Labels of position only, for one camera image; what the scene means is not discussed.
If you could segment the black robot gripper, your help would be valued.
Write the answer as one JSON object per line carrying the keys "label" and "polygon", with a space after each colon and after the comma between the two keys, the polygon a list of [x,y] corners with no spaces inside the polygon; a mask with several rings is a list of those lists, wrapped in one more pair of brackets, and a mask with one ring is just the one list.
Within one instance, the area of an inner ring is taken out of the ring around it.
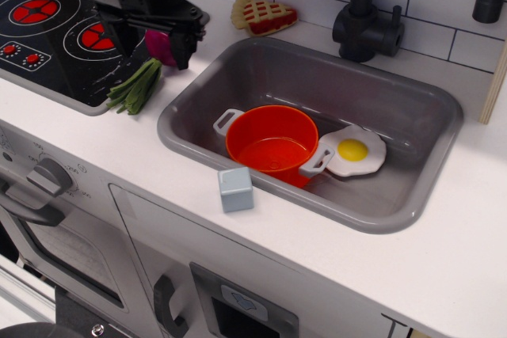
{"label": "black robot gripper", "polygon": [[168,32],[179,70],[189,67],[197,42],[205,35],[209,16],[188,0],[92,0],[116,50],[131,57],[146,28]]}

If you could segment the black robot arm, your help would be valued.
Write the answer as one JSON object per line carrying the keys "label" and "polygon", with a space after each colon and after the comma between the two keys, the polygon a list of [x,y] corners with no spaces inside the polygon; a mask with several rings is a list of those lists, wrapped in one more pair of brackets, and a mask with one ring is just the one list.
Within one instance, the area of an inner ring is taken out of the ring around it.
{"label": "black robot arm", "polygon": [[209,15],[187,0],[90,0],[118,52],[130,56],[139,43],[137,31],[165,32],[177,68],[185,70],[205,35]]}

